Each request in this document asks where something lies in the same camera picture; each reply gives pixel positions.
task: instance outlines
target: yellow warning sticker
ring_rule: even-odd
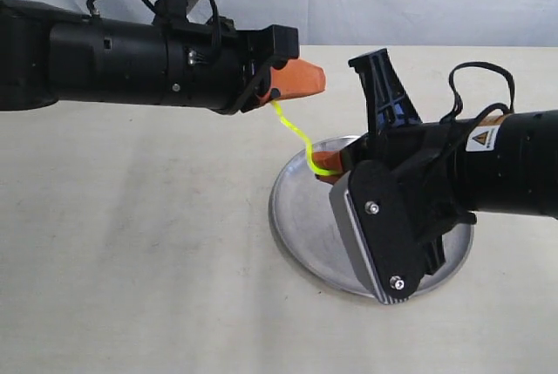
[[[494,150],[499,130],[500,126],[478,126],[469,134],[465,150],[467,152],[489,152]]]

